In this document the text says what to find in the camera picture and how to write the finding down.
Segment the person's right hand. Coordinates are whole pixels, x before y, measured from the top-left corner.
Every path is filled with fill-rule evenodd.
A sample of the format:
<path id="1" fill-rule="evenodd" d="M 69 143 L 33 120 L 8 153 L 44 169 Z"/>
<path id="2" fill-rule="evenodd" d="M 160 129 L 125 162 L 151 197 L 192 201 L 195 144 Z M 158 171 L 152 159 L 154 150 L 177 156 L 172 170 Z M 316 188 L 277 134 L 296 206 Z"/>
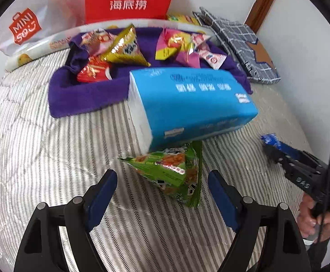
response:
<path id="1" fill-rule="evenodd" d="M 321 226 L 322 216 L 317 218 L 311 215 L 311 210 L 314 208 L 314 200 L 306 193 L 303 194 L 303 199 L 300 203 L 300 209 L 296 222 L 298 224 L 300 233 L 303 238 L 308 238 L 315 234 L 315 226 Z M 326 241 L 330 239 L 330 212 L 327 212 L 324 217 L 324 224 L 322 229 L 322 235 L 320 241 Z"/>

